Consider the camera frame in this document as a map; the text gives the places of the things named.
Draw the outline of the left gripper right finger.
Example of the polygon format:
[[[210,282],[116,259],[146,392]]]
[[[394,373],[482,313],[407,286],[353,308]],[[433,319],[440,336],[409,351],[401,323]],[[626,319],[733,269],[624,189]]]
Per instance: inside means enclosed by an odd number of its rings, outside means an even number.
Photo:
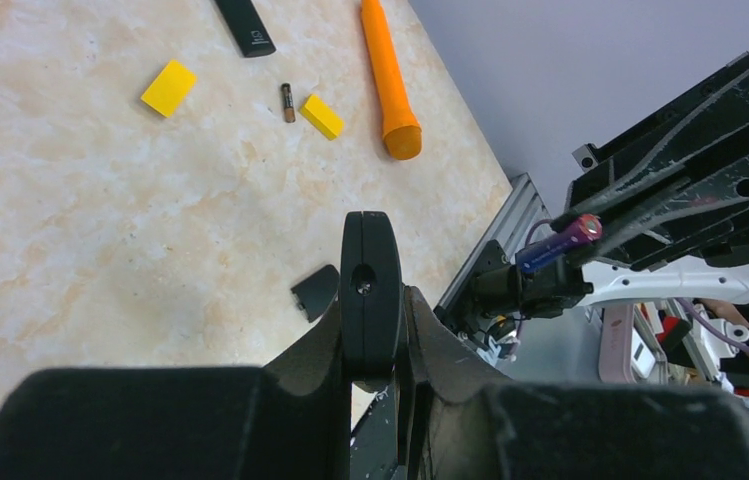
[[[410,479],[749,479],[749,410],[713,387],[520,382],[404,291]]]

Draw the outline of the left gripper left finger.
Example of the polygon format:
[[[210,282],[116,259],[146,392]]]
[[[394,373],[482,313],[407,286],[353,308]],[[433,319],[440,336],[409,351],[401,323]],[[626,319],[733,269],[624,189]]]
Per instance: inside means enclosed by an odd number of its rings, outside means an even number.
[[[0,479],[345,479],[340,325],[263,367],[36,372],[0,407]]]

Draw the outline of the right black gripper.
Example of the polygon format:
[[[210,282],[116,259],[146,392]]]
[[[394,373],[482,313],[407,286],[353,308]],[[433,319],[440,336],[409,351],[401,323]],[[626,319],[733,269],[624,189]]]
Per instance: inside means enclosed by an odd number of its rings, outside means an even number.
[[[552,227],[591,214],[603,233],[567,255],[571,266],[656,270],[686,256],[749,264],[749,52],[574,157],[583,172]]]

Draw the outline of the purple blue battery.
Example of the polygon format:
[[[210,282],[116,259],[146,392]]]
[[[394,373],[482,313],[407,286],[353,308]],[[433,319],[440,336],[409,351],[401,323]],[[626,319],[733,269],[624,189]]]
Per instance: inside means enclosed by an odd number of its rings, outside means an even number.
[[[590,245],[602,236],[603,226],[600,219],[592,214],[584,214],[562,231],[528,243],[515,254],[515,265],[523,273],[534,273],[569,251]]]

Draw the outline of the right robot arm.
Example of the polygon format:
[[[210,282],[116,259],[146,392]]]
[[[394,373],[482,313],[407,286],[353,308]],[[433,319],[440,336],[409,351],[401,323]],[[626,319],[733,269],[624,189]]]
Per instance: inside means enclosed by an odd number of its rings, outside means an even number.
[[[749,303],[749,52],[575,157],[583,172],[551,237],[472,275],[471,312],[551,318],[622,300]]]

